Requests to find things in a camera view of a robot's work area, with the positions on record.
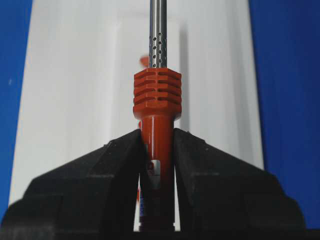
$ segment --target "sticker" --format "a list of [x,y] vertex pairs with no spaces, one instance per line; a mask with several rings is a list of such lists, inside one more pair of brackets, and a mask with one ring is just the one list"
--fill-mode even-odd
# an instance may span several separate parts
[[140,217],[161,216],[163,211],[160,197],[140,198]]
[[161,187],[160,172],[161,163],[159,160],[151,160],[146,163],[146,172],[148,174],[150,185],[153,190],[157,190]]

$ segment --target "white backdrop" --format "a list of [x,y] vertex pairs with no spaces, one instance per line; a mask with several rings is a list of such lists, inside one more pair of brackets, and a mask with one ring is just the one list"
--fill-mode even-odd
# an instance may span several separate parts
[[[247,0],[168,0],[177,127],[263,168]],[[133,75],[149,0],[33,0],[10,203],[30,181],[137,128]]]

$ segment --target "blue background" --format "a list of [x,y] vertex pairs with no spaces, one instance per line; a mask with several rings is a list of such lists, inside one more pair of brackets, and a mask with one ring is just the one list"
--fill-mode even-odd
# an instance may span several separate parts
[[320,228],[320,1],[249,5],[265,169]]
[[8,207],[31,8],[32,0],[0,2],[0,220]]

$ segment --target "orange plastic part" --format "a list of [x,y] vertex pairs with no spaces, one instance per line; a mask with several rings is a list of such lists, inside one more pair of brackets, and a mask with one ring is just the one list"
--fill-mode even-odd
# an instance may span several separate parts
[[147,151],[140,174],[140,230],[174,230],[174,120],[181,116],[181,74],[147,68],[134,75],[135,118]]

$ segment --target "metal shaft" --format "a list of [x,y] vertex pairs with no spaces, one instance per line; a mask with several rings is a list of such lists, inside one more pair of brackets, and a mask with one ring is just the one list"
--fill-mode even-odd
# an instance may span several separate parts
[[149,67],[167,67],[167,0],[150,0]]

